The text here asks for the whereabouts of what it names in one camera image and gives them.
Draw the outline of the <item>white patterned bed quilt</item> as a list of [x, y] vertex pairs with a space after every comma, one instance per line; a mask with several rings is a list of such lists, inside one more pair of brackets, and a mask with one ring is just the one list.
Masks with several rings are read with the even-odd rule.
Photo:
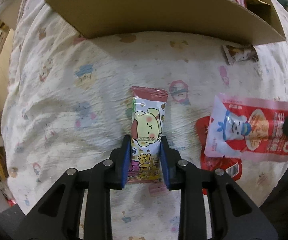
[[199, 165], [199, 118], [218, 93], [288, 101], [288, 12], [274, 2], [286, 39], [256, 46], [258, 62], [230, 66], [224, 41], [188, 33], [82, 37], [45, 0], [23, 0], [2, 114], [8, 185], [28, 213], [70, 167], [106, 159], [131, 131], [132, 86], [168, 92], [164, 135]]

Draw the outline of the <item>gold brown snack packet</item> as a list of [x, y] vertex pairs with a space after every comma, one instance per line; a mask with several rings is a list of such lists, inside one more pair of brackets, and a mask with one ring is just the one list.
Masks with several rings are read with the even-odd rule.
[[269, 3], [264, 2], [262, 0], [245, 0], [246, 6], [251, 6], [251, 5], [264, 5], [264, 6], [270, 6]]

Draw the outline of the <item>pink white sauce pouch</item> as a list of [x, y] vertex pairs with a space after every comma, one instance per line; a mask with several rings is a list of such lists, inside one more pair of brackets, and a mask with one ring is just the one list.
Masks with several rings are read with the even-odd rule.
[[215, 96], [204, 153], [213, 158], [288, 161], [288, 101]]

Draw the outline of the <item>red flat snack packet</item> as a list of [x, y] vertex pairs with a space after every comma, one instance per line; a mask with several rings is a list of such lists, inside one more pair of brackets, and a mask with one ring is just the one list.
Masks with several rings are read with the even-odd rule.
[[196, 133], [201, 143], [200, 165], [203, 170], [214, 171], [217, 168], [224, 170], [234, 181], [242, 176], [242, 161], [234, 158], [207, 157], [204, 153], [208, 133], [210, 116], [199, 118], [195, 124]]

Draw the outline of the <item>pompompurin snack bar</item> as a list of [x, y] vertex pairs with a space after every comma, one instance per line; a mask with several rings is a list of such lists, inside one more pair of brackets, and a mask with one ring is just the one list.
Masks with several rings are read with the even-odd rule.
[[131, 157], [128, 182], [149, 183], [160, 178], [160, 143], [168, 92], [133, 86]]

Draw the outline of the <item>brown chocolate bar wrapper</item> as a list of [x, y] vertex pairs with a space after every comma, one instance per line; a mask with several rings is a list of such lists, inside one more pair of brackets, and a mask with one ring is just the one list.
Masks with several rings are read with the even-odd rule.
[[229, 65], [242, 61], [258, 61], [257, 51], [254, 46], [234, 47], [230, 45], [222, 46]]

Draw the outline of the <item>open cardboard box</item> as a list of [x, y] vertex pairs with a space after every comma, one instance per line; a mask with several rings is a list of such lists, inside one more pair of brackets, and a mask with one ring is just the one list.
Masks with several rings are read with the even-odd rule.
[[143, 31], [201, 34], [239, 44], [286, 40], [270, 4], [243, 7], [230, 0], [45, 0], [87, 38]]

